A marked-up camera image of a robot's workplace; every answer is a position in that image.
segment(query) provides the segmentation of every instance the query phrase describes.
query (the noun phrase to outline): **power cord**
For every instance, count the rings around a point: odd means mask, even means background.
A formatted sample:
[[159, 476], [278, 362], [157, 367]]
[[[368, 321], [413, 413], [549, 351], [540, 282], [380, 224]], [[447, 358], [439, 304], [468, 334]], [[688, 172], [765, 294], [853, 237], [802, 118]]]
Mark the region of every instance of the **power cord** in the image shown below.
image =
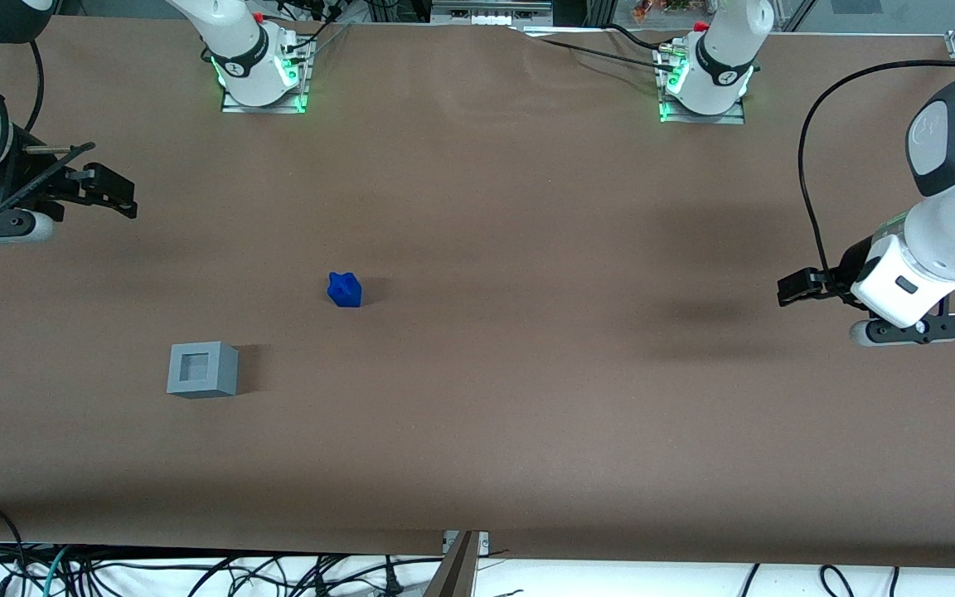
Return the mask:
[[32, 126], [35, 126], [35, 121], [39, 118], [39, 112], [42, 110], [42, 95], [46, 90], [46, 72], [42, 70], [42, 55], [39, 53], [39, 46], [35, 44], [35, 39], [27, 43], [31, 46], [32, 49], [32, 58], [35, 61], [35, 76], [36, 76], [36, 87], [35, 87], [35, 103], [32, 104], [32, 113], [27, 117], [27, 123], [24, 124], [24, 129], [27, 132], [32, 131]]
[[397, 570], [393, 566], [393, 559], [389, 556], [385, 557], [385, 590], [382, 594], [384, 597], [397, 597], [401, 593], [405, 592], [405, 587], [400, 586], [400, 581], [397, 579]]
[[7, 524], [8, 528], [10, 528], [10, 534], [12, 534], [12, 537], [14, 537], [14, 541], [17, 544], [17, 565], [22, 571], [22, 585], [20, 585], [20, 594], [27, 595], [27, 562], [24, 560], [24, 541], [20, 537], [20, 530], [17, 529], [17, 525], [15, 525], [12, 519], [1, 510], [0, 519]]
[[315, 30], [315, 33], [308, 35], [308, 39], [306, 39], [306, 41], [302, 41], [300, 42], [300, 44], [297, 44], [296, 46], [287, 46], [285, 50], [287, 52], [293, 52], [294, 50], [302, 49], [304, 46], [311, 44], [312, 41], [315, 41], [316, 37], [319, 37], [319, 34], [322, 33], [322, 30], [326, 29], [326, 27], [328, 27], [329, 24], [333, 22], [334, 22], [333, 18], [328, 18], [327, 20], [325, 20], [325, 22], [322, 22], [321, 26], [319, 26], [319, 29]]
[[806, 185], [806, 140], [808, 139], [808, 129], [812, 123], [812, 116], [816, 114], [820, 105], [825, 102], [830, 95], [834, 94], [835, 91], [839, 90], [845, 84], [850, 83], [852, 80], [860, 79], [862, 76], [873, 75], [876, 72], [883, 72], [884, 70], [894, 70], [899, 68], [914, 68], [914, 67], [945, 67], [945, 68], [955, 68], [955, 61], [892, 61], [892, 63], [884, 63], [861, 69], [857, 72], [852, 73], [852, 75], [844, 76], [844, 78], [839, 79], [831, 87], [827, 87], [827, 90], [823, 91], [820, 94], [820, 97], [816, 99], [815, 102], [812, 102], [812, 107], [808, 110], [806, 114], [806, 122], [802, 125], [802, 132], [798, 139], [798, 184], [801, 187], [802, 200], [806, 203], [806, 212], [808, 214], [808, 219], [810, 219], [810, 224], [812, 226], [812, 238], [816, 241], [816, 250], [820, 256], [820, 268], [822, 268], [823, 277], [827, 281], [827, 288], [831, 290], [829, 294], [818, 294], [814, 296], [815, 299], [828, 299], [831, 296], [837, 296], [841, 299], [842, 302], [848, 303], [848, 305], [860, 306], [860, 303], [854, 301], [854, 299], [848, 298], [846, 296], [846, 291], [841, 287], [841, 283], [836, 282], [836, 280], [831, 277], [831, 268], [827, 265], [827, 253], [823, 249], [823, 240], [820, 235], [820, 224], [817, 223], [816, 214], [812, 210], [812, 201], [810, 200], [810, 194], [808, 194], [808, 186]]
[[648, 50], [658, 50], [660, 45], [668, 44], [668, 42], [673, 41], [673, 37], [670, 37], [666, 41], [659, 41], [658, 44], [651, 44], [651, 42], [644, 41], [643, 39], [636, 37], [636, 35], [633, 35], [632, 31], [625, 29], [625, 27], [622, 27], [620, 26], [620, 24], [617, 24], [615, 22], [608, 22], [607, 24], [604, 24], [599, 29], [617, 31], [618, 33], [621, 33], [626, 38], [628, 38], [628, 40], [631, 41], [633, 44], [636, 44], [637, 46], [640, 46], [641, 48], [647, 48]]
[[559, 46], [560, 48], [568, 48], [570, 50], [577, 50], [579, 52], [584, 52], [586, 54], [592, 54], [592, 56], [602, 56], [603, 58], [610, 58], [610, 60], [622, 61], [623, 63], [636, 64], [640, 66], [645, 66], [647, 68], [653, 68], [655, 70], [664, 70], [666, 72], [672, 71], [673, 67], [669, 65], [660, 65], [652, 63], [651, 61], [638, 61], [636, 58], [629, 58], [626, 56], [618, 56], [618, 54], [610, 54], [607, 52], [600, 52], [599, 50], [592, 50], [591, 48], [583, 48], [582, 46], [574, 46], [573, 44], [565, 44], [562, 41], [554, 41], [554, 39], [545, 39], [543, 37], [538, 37], [545, 44], [551, 44], [552, 46]]
[[[838, 570], [838, 568], [831, 564], [820, 566], [820, 585], [823, 586], [825, 593], [827, 593], [829, 597], [842, 597], [838, 593], [835, 593], [834, 590], [831, 590], [831, 586], [827, 584], [827, 573], [829, 573], [829, 571], [837, 575], [838, 581], [841, 582], [842, 587], [846, 589], [846, 597], [853, 597], [853, 587], [846, 581], [846, 575], [842, 574], [842, 570]], [[888, 597], [894, 597], [894, 593], [898, 590], [899, 574], [901, 574], [901, 567], [895, 566], [894, 571], [890, 574], [890, 590], [887, 592]]]
[[761, 566], [761, 563], [754, 564], [750, 568], [750, 573], [746, 575], [746, 581], [743, 583], [743, 590], [739, 592], [739, 597], [746, 597], [750, 593], [750, 583], [754, 582], [754, 575], [758, 574], [758, 568]]

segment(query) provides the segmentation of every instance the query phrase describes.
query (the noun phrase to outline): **table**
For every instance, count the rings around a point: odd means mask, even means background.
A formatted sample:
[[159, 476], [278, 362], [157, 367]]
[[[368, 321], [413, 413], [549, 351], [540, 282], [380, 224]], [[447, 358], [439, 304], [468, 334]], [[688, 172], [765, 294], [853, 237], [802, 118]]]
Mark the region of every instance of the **table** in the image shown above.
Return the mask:
[[[437, 552], [482, 528], [513, 556], [955, 565], [955, 344], [863, 349], [857, 311], [776, 304], [816, 264], [808, 106], [940, 38], [770, 37], [743, 126], [660, 124], [641, 67], [501, 27], [350, 27], [303, 116], [217, 112], [185, 22], [39, 41], [34, 132], [96, 141], [140, 208], [0, 246], [0, 507], [29, 539]], [[32, 71], [1, 46], [14, 114]], [[827, 103], [834, 258], [919, 199], [905, 129], [954, 78]], [[241, 349], [242, 396], [167, 396], [171, 344], [207, 340]]]

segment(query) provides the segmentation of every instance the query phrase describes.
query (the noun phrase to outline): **black cable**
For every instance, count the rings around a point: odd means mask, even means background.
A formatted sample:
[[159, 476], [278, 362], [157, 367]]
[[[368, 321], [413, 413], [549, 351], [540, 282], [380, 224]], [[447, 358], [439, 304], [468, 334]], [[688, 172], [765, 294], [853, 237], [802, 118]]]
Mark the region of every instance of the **black cable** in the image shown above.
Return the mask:
[[605, 24], [605, 26], [602, 26], [599, 29], [613, 29], [614, 31], [617, 31], [618, 33], [621, 33], [622, 35], [624, 35], [633, 44], [636, 44], [637, 46], [640, 46], [641, 48], [647, 48], [648, 50], [656, 50], [659, 48], [660, 45], [668, 44], [668, 42], [673, 41], [673, 38], [670, 37], [666, 41], [659, 41], [658, 44], [651, 44], [651, 42], [644, 41], [643, 39], [636, 37], [636, 35], [633, 35], [632, 31], [625, 29], [625, 27], [622, 27], [620, 26], [620, 24], [617, 24], [615, 22], [608, 22], [607, 24]]
[[806, 185], [806, 162], [804, 158], [806, 157], [806, 139], [808, 136], [808, 128], [812, 123], [812, 116], [816, 113], [816, 110], [819, 109], [820, 104], [825, 102], [829, 95], [834, 94], [835, 91], [839, 90], [846, 83], [850, 83], [852, 80], [860, 79], [862, 76], [872, 75], [875, 72], [882, 72], [884, 70], [892, 70], [898, 68], [912, 68], [912, 67], [921, 67], [921, 66], [933, 66], [933, 67], [947, 67], [955, 68], [955, 61], [892, 61], [892, 63], [884, 63], [861, 69], [857, 72], [852, 73], [852, 75], [844, 76], [844, 78], [839, 79], [831, 87], [827, 87], [827, 90], [823, 91], [823, 94], [820, 94], [820, 97], [816, 99], [815, 102], [812, 102], [812, 107], [808, 110], [806, 114], [806, 122], [802, 125], [802, 132], [798, 139], [798, 184], [801, 187], [802, 200], [806, 203], [806, 212], [808, 218], [810, 218], [810, 224], [812, 226], [812, 238], [816, 241], [816, 250], [820, 256], [820, 268], [822, 268], [823, 276], [825, 276], [827, 288], [831, 290], [831, 294], [819, 295], [818, 298], [824, 299], [827, 296], [838, 296], [839, 299], [842, 299], [844, 303], [856, 303], [856, 301], [851, 301], [846, 297], [845, 291], [842, 290], [841, 284], [836, 282], [836, 280], [831, 279], [831, 268], [827, 265], [827, 253], [823, 249], [823, 240], [820, 237], [820, 224], [817, 223], [816, 214], [812, 210], [812, 201], [810, 196], [808, 196], [808, 186]]
[[22, 584], [20, 585], [20, 594], [26, 595], [27, 590], [27, 563], [24, 560], [24, 541], [20, 537], [20, 530], [17, 529], [17, 525], [14, 524], [12, 519], [7, 516], [7, 514], [0, 510], [0, 518], [2, 519], [8, 527], [10, 527], [10, 534], [14, 537], [14, 541], [17, 543], [17, 565], [22, 571]]
[[34, 192], [43, 182], [48, 181], [50, 177], [57, 174], [67, 163], [72, 162], [73, 159], [78, 158], [84, 152], [92, 150], [92, 148], [95, 148], [95, 144], [91, 141], [87, 141], [87, 143], [82, 144], [82, 146], [73, 146], [70, 148], [67, 154], [61, 156], [61, 159], [58, 159], [52, 166], [47, 167], [46, 170], [39, 173], [37, 177], [32, 178], [31, 181], [20, 188], [18, 192], [11, 194], [7, 200], [0, 201], [0, 214], [26, 199], [31, 192]]
[[302, 41], [302, 42], [300, 42], [300, 44], [297, 44], [296, 46], [287, 46], [287, 48], [285, 48], [285, 50], [286, 50], [287, 52], [293, 52], [294, 50], [299, 50], [300, 48], [303, 48], [304, 46], [307, 46], [308, 44], [311, 44], [312, 41], [315, 41], [315, 38], [316, 38], [316, 37], [319, 37], [319, 34], [322, 33], [322, 30], [323, 30], [323, 29], [326, 29], [326, 27], [329, 26], [329, 24], [330, 24], [330, 23], [333, 23], [333, 22], [334, 22], [333, 19], [327, 19], [327, 20], [325, 20], [325, 22], [322, 22], [322, 25], [319, 26], [319, 29], [315, 30], [315, 33], [313, 33], [312, 35], [310, 35], [310, 36], [308, 37], [308, 39], [306, 39], [306, 41]]
[[24, 129], [30, 133], [32, 126], [35, 126], [35, 121], [39, 118], [39, 112], [42, 110], [42, 95], [46, 88], [46, 82], [43, 78], [45, 78], [46, 73], [42, 70], [42, 55], [39, 54], [39, 46], [35, 45], [35, 39], [29, 41], [27, 44], [32, 47], [36, 76], [35, 103], [32, 105], [32, 113], [27, 117], [27, 123], [24, 124]]
[[831, 564], [820, 566], [820, 585], [823, 585], [823, 589], [827, 592], [827, 594], [831, 597], [841, 597], [841, 595], [835, 593], [834, 590], [831, 590], [830, 586], [827, 586], [827, 578], [825, 575], [827, 574], [828, 570], [833, 571], [833, 573], [838, 575], [838, 580], [842, 582], [842, 586], [846, 587], [846, 593], [849, 595], [849, 597], [853, 597], [853, 587], [850, 586], [849, 582], [846, 582], [846, 577], [841, 573], [841, 570], [838, 570], [838, 568], [832, 566]]
[[194, 594], [197, 593], [197, 590], [200, 589], [201, 586], [206, 582], [208, 582], [208, 580], [212, 578], [212, 575], [216, 574], [217, 571], [224, 570], [224, 568], [230, 565], [231, 562], [234, 562], [234, 560], [236, 560], [236, 558], [224, 558], [223, 560], [220, 560], [219, 564], [216, 564], [215, 566], [209, 568], [209, 570], [206, 570], [205, 574], [201, 575], [201, 578], [197, 579], [197, 582], [194, 583], [194, 586], [192, 589], [190, 589], [190, 593], [187, 593], [187, 597], [194, 597]]
[[[407, 566], [409, 564], [431, 564], [434, 562], [440, 562], [442, 559], [443, 558], [417, 558], [413, 560], [402, 560], [402, 561], [393, 562], [393, 564], [390, 564], [390, 565]], [[369, 575], [370, 573], [376, 573], [379, 570], [385, 570], [386, 567], [387, 566], [385, 564], [382, 564], [380, 566], [374, 566], [371, 568], [367, 568], [367, 570], [360, 570], [357, 573], [348, 575], [347, 577], [342, 578], [340, 580], [331, 581], [327, 585], [327, 590], [334, 590], [338, 586], [344, 585], [347, 582], [356, 581], [356, 579], [359, 579], [360, 577], [364, 577], [364, 575]]]
[[888, 597], [894, 597], [894, 593], [898, 592], [898, 575], [901, 574], [901, 566], [895, 566], [894, 571], [890, 573], [890, 590], [887, 592]]
[[559, 46], [560, 48], [568, 48], [570, 50], [577, 50], [579, 52], [584, 52], [592, 54], [592, 56], [602, 56], [603, 58], [611, 58], [611, 60], [622, 61], [623, 63], [638, 64], [640, 66], [645, 66], [647, 68], [653, 68], [655, 70], [665, 70], [671, 71], [673, 67], [669, 65], [660, 65], [655, 63], [649, 63], [649, 61], [638, 61], [636, 58], [629, 58], [626, 56], [618, 56], [618, 54], [610, 54], [607, 52], [600, 52], [599, 50], [592, 50], [591, 48], [581, 48], [581, 46], [574, 46], [573, 44], [564, 44], [562, 41], [554, 41], [554, 39], [539, 38], [545, 44], [551, 44], [552, 46]]
[[291, 11], [291, 10], [289, 10], [289, 8], [287, 8], [287, 5], [285, 5], [285, 2], [280, 2], [280, 3], [279, 3], [279, 5], [278, 5], [278, 10], [280, 10], [280, 11], [285, 11], [285, 14], [288, 14], [288, 15], [289, 15], [289, 18], [291, 18], [291, 19], [293, 19], [293, 20], [297, 20], [297, 15], [293, 14], [293, 11]]
[[746, 575], [746, 582], [743, 583], [743, 590], [739, 593], [739, 597], [746, 597], [747, 593], [750, 593], [750, 583], [754, 582], [754, 575], [758, 574], [759, 566], [761, 563], [754, 564], [754, 567], [750, 568], [750, 574]]

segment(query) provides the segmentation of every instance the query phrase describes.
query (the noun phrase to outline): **blue object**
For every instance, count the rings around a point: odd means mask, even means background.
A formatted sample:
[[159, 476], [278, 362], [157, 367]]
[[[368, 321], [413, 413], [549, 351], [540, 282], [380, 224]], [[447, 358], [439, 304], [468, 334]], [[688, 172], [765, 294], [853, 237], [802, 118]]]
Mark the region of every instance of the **blue object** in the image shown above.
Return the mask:
[[327, 296], [338, 307], [359, 307], [360, 303], [363, 303], [363, 287], [352, 272], [344, 274], [330, 272]]
[[172, 344], [167, 393], [217, 398], [238, 393], [238, 351], [223, 342]]

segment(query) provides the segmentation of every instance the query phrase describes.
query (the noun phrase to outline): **gray square block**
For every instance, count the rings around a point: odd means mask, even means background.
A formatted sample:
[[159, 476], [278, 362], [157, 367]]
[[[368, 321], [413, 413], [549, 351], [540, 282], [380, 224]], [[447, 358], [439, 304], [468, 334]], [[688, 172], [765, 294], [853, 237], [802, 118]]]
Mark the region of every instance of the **gray square block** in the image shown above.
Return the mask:
[[172, 344], [167, 393], [217, 398], [238, 393], [238, 351], [223, 342]]

